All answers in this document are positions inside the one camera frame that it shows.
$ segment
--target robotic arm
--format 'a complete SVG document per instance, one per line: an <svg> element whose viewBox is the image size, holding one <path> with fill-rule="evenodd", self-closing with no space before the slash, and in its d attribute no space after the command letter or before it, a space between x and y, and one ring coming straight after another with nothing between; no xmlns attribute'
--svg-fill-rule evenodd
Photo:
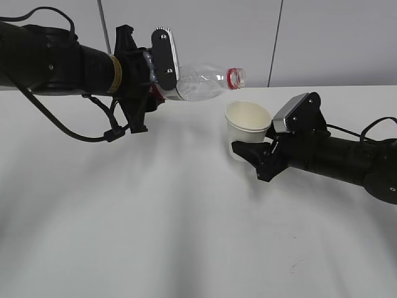
<svg viewBox="0 0 397 298"><path fill-rule="evenodd" d="M28 19L35 11L55 11L70 23L70 30L7 22ZM163 103L156 86L172 90L179 79L179 65L170 30L158 28L152 34L151 48L138 48L133 28L117 28L114 55L80 45L73 21L53 7L38 7L22 17L0 17L0 86L19 89L47 118L70 137L85 142L112 142L130 129L146 132L145 113ZM34 96L80 94L98 105L109 118L112 129L103 137L91 138L67 129ZM92 95L113 97L105 106ZM114 109L117 104L128 120L119 126Z"/></svg>
<svg viewBox="0 0 397 298"><path fill-rule="evenodd" d="M288 167L363 186L377 199L397 204L396 139L375 141L328 125L320 111L317 93L293 97L277 113L267 137L272 143L233 142L233 151L255 167L260 180L270 182ZM328 127L360 137L359 142L334 138Z"/></svg>

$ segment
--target white wall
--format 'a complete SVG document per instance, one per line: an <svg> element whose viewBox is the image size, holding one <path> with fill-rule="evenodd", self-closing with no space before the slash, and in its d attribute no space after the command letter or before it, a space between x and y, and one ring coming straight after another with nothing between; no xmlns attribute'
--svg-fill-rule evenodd
<svg viewBox="0 0 397 298"><path fill-rule="evenodd" d="M150 46L157 26L173 29L186 63L240 66L248 86L266 86L281 0L102 0L111 46L115 28L135 28L139 46ZM36 6L65 11L79 41L105 50L96 0L11 1L2 16ZM26 23L68 27L53 12ZM397 83L397 2L394 0L284 0L270 86L376 85Z"/></svg>
<svg viewBox="0 0 397 298"><path fill-rule="evenodd" d="M285 0L271 86L397 83L395 0Z"/></svg>
<svg viewBox="0 0 397 298"><path fill-rule="evenodd" d="M102 0L111 44L117 26L135 28L138 46L150 46L156 27L170 27L181 64L213 62L243 67L248 86L269 75L279 0Z"/></svg>

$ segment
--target black cable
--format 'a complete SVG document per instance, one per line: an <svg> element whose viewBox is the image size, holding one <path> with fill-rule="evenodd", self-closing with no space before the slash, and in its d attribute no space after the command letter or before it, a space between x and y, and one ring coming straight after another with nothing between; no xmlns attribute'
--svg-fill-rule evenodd
<svg viewBox="0 0 397 298"><path fill-rule="evenodd" d="M378 124L379 122L382 122L384 120L392 120L395 124L397 124L397 118L395 117L382 117L379 118L378 120L375 120L374 122L372 122L370 125L368 125L367 127L365 127L360 135L360 143L364 142L365 139L365 135L370 131L370 129L372 129L374 126L376 126L376 124ZM393 143L395 142L396 139L395 138L388 138L386 140L382 140L382 141L375 141L376 143L380 144L387 144L387 143Z"/></svg>
<svg viewBox="0 0 397 298"><path fill-rule="evenodd" d="M19 84L6 70L0 67L0 72L2 72L5 77L12 83L14 86L37 108L41 113L44 114L45 117L48 118L56 127L58 127L62 132L67 134L68 136L75 138L76 140L89 142L89 143L97 143L107 141L105 137L85 137L83 135L79 135L75 132L72 132L66 126L64 126L26 87Z"/></svg>
<svg viewBox="0 0 397 298"><path fill-rule="evenodd" d="M355 136L355 137L357 137L357 138L360 137L360 134L359 134L359 133L351 132L350 130L344 129L344 128L339 127L339 126L336 126L336 125L327 124L327 127L329 127L330 129L340 130L341 132L348 133L349 135L353 135L353 136ZM367 141L376 142L375 140L372 140L371 138L365 137L365 139L366 139Z"/></svg>
<svg viewBox="0 0 397 298"><path fill-rule="evenodd" d="M342 127L339 127L339 126L336 126L336 125L333 125L333 124L327 124L327 127L329 127L330 129L340 130L341 132L348 133L349 135L353 135L355 137L358 137L358 138L360 138L360 143L363 143L364 141L366 141L367 143L372 144L372 145L390 144L390 143L395 142L396 139L395 138L387 138L387 139L382 140L382 141L377 141L377 140L374 140L372 138L368 138L368 137L365 136L372 127L374 127L376 124L378 124L379 122L384 121L386 119L391 119L397 124L397 119L394 118L394 117L380 118L380 119L372 122L368 127L366 127L362 131L361 134L352 132L350 130L344 129Z"/></svg>
<svg viewBox="0 0 397 298"><path fill-rule="evenodd" d="M106 116L109 118L112 129L119 129L120 126L114 117L114 113L112 113L112 111L102 101L92 95L83 95L83 97L88 98L93 104L96 104L102 111L105 112Z"/></svg>
<svg viewBox="0 0 397 298"><path fill-rule="evenodd" d="M54 8L54 7L50 7L50 6L36 7L35 9L31 10L24 16L21 16L21 17L0 17L0 21L2 21L2 22L20 22L22 20L28 19L30 16L32 16L32 14L34 14L36 11L39 11L39 10L55 11L55 12L59 13L61 16L63 16L66 20L68 20L68 22L70 24L69 38L71 40L74 40L74 23L73 23L72 19L70 17L68 17L63 11L60 11L59 9Z"/></svg>

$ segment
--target plastic bottle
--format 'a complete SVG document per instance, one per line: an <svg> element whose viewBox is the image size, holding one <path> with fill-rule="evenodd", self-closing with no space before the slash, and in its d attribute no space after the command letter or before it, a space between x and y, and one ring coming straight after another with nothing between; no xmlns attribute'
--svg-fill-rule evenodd
<svg viewBox="0 0 397 298"><path fill-rule="evenodd" d="M166 99L204 101L227 90L243 87L246 73L242 68L222 68L216 65L185 65L180 67L176 90L163 93Z"/></svg>

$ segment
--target black robotic arm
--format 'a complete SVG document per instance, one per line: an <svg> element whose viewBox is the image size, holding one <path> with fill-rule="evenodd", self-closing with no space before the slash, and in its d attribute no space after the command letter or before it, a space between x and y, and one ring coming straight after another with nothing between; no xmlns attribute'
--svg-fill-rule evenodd
<svg viewBox="0 0 397 298"><path fill-rule="evenodd" d="M363 186L381 201L397 204L396 139L375 141L367 132L360 141L334 138L320 111L320 96L306 93L292 98L275 115L267 137L272 143L233 142L233 151L255 167L260 180L270 182L288 167Z"/></svg>

